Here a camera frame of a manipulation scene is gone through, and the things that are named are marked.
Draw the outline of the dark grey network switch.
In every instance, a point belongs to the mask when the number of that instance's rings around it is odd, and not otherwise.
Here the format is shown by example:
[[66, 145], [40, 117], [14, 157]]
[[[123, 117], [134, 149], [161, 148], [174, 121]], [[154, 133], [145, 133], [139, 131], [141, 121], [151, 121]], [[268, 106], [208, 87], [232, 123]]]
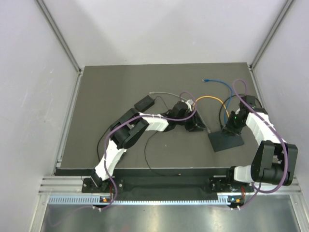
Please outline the dark grey network switch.
[[208, 134], [208, 138], [214, 152], [244, 145], [244, 141], [240, 135], [233, 135], [222, 131], [211, 132]]

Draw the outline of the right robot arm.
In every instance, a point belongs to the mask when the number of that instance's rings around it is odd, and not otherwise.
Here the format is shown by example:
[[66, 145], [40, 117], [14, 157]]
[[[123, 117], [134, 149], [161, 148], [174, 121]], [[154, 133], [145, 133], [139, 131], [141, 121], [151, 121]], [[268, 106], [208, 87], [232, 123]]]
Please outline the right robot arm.
[[228, 171], [225, 185], [230, 191], [237, 191], [243, 183], [268, 183], [281, 186], [291, 185], [298, 155], [296, 145], [287, 143], [269, 121], [264, 108], [257, 108], [255, 97], [239, 98], [239, 108], [232, 111], [223, 132], [239, 137], [248, 127], [258, 144], [257, 152], [250, 165], [234, 166]]

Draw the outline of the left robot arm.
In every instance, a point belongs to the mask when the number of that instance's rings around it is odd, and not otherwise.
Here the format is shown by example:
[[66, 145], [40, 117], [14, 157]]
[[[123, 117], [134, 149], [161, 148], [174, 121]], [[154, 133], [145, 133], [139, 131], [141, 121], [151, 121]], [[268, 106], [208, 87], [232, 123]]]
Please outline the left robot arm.
[[144, 132], [168, 132], [177, 125], [184, 126], [188, 132], [207, 129], [192, 100], [179, 101], [172, 109], [161, 114], [144, 114], [135, 108], [128, 110], [110, 126], [104, 141], [102, 160], [91, 174], [94, 188], [101, 192], [108, 189], [109, 179], [120, 158]]

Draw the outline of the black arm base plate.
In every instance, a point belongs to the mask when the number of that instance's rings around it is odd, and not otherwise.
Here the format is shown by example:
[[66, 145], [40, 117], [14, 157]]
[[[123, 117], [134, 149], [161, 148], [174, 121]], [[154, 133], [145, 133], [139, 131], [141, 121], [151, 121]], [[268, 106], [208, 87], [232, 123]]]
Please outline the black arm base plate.
[[202, 193], [252, 193], [249, 184], [232, 182], [226, 176], [206, 175], [176, 175], [176, 176], [116, 176], [112, 179], [97, 181], [93, 177], [86, 178], [83, 182], [83, 193], [115, 193], [132, 192], [133, 190], [200, 190]]

